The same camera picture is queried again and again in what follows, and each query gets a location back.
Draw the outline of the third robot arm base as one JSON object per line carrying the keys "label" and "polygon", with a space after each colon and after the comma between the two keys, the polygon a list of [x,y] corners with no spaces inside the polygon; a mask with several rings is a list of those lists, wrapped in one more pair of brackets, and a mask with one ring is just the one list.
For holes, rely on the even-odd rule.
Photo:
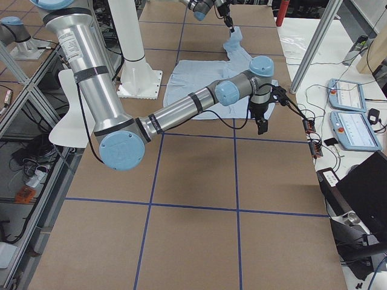
{"label": "third robot arm base", "polygon": [[1,42],[7,47],[15,44],[10,55],[15,60],[38,60],[46,50],[52,50],[49,41],[31,36],[20,18],[7,16],[1,19]]}

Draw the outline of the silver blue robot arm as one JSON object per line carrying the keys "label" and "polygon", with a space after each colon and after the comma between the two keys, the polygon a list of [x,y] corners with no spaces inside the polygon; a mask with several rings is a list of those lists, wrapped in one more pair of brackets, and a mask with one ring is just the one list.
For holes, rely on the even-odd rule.
{"label": "silver blue robot arm", "polygon": [[161,18],[140,23],[133,1],[109,1],[118,31],[119,66],[108,66],[109,52],[97,36],[93,1],[35,1],[44,27],[53,33],[72,71],[77,104],[89,109],[94,126],[83,121],[95,158],[107,167],[125,171],[143,160],[146,145],[166,130],[200,113],[240,107],[243,115],[262,124],[268,109],[275,63],[267,56],[241,50],[241,30],[225,27],[200,40],[216,40],[223,66],[207,60],[209,53],[191,52],[198,68],[187,70],[187,89],[164,102],[167,84],[181,63],[188,9],[168,4]]}
{"label": "silver blue robot arm", "polygon": [[231,33],[235,32],[233,19],[230,15],[230,5],[234,4],[234,1],[227,0],[180,0],[180,3],[184,4],[187,9],[193,12],[194,17],[198,21],[202,21],[210,12],[212,8],[215,9],[215,14],[218,19],[222,19],[226,27]]}

